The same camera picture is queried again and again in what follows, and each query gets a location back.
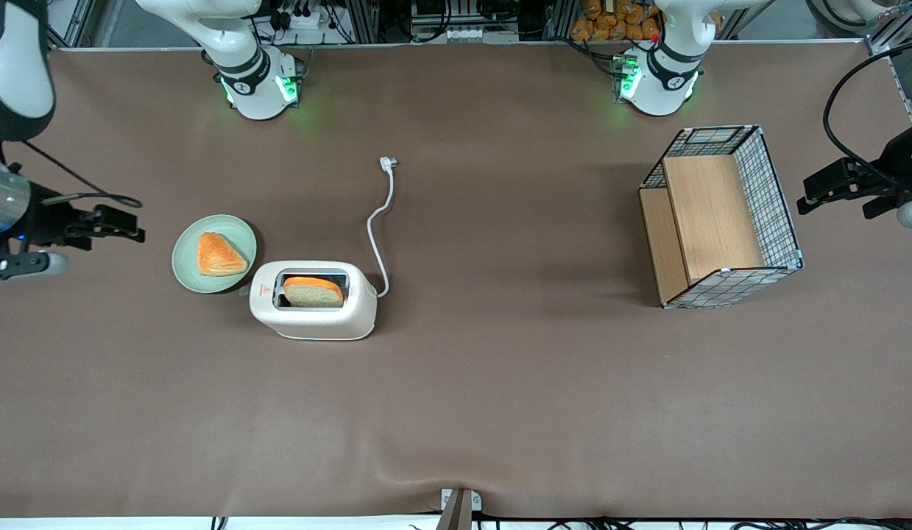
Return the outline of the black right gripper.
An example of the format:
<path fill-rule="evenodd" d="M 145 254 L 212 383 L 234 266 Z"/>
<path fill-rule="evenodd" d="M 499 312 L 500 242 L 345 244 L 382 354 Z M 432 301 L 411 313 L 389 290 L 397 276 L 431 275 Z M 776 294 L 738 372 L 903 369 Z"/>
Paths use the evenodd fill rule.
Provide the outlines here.
<path fill-rule="evenodd" d="M 23 244 L 41 247 L 69 246 L 86 248 L 86 239 L 116 237 L 143 244 L 146 231 L 136 226 L 136 215 L 109 205 L 79 209 L 69 202 L 45 205 L 44 201 L 61 196 L 45 187 L 29 188 L 29 205 L 15 223 L 15 237 Z"/>

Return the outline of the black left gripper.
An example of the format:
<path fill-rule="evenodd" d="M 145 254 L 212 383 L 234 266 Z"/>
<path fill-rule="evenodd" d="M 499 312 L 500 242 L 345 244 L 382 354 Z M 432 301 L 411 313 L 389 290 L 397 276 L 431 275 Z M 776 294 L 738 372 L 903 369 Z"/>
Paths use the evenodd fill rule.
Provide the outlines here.
<path fill-rule="evenodd" d="M 840 158 L 805 178 L 805 195 L 796 211 L 805 216 L 829 202 L 871 197 L 865 216 L 896 211 L 899 220 L 912 220 L 912 127 L 892 138 L 866 170 Z"/>

